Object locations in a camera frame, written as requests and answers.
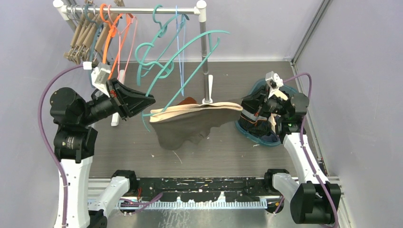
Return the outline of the navy underwear cream waistband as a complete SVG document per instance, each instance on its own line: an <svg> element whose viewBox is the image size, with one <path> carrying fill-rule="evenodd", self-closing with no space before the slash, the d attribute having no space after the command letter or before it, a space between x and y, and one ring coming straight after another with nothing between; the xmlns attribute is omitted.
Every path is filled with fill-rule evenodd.
<svg viewBox="0 0 403 228"><path fill-rule="evenodd" d="M276 133L276 120L279 118L276 114L271 114L264 123L265 133L261 139L267 143L280 143L280 138Z"/></svg>

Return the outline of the dark grey underwear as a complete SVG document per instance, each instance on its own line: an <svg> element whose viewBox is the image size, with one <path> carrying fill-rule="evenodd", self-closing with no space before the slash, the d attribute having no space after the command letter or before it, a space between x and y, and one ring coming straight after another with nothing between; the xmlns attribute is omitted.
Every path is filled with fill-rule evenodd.
<svg viewBox="0 0 403 228"><path fill-rule="evenodd" d="M211 104L183 104L150 111L149 124L154 129L160 147L177 150L186 141L199 144L223 124L240 119L242 99L236 98Z"/></svg>

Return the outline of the orange hanger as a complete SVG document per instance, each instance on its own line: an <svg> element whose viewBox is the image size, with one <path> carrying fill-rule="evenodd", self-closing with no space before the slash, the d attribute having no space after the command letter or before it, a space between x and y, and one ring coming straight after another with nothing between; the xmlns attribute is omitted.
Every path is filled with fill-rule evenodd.
<svg viewBox="0 0 403 228"><path fill-rule="evenodd" d="M108 80L112 78L113 72L115 70L115 67L117 66L118 70L120 69L120 56L121 56L121 50L123 48L123 45L125 43L125 39L128 35L128 31L130 29L130 26L132 24L135 24L134 28L136 30L137 28L137 17L132 15L131 13L126 13L126 27L122 30L119 31L118 29L118 22L120 18L123 16L123 13L111 13L111 5L106 5L105 3L102 3L100 6L100 16L101 20L108 25L109 31L106 37L105 45L104 45L104 54L102 57L102 63L106 63L106 56L107 52L110 48L110 43L112 39L115 36L118 36L118 52L115 57L115 60L111 66L111 70L108 76Z"/></svg>

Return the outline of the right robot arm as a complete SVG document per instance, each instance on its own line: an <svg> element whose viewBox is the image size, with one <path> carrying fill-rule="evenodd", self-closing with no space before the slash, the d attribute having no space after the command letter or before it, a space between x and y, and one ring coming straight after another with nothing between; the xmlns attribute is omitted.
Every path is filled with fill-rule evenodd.
<svg viewBox="0 0 403 228"><path fill-rule="evenodd" d="M296 224L338 227L341 189L338 184L331 183L320 169L304 131L309 98L303 93L295 93L284 99L262 91L244 97L241 105L254 115L279 115L275 133L297 172L297 180L293 180L285 171L269 171L269 179L264 181L265 192L269 195L282 194L289 202L291 217Z"/></svg>

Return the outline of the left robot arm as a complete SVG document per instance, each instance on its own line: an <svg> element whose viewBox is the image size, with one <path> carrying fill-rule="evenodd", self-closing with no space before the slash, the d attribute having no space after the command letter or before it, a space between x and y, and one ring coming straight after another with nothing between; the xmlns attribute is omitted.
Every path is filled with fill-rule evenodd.
<svg viewBox="0 0 403 228"><path fill-rule="evenodd" d="M57 228L105 228L123 195L138 192L135 172L117 170L95 202L88 203L89 171L98 134L92 124L113 114L127 119L155 103L153 95L128 88L117 79L107 81L106 91L86 101L72 88L63 87L50 98L50 115L58 126L54 155L63 169Z"/></svg>

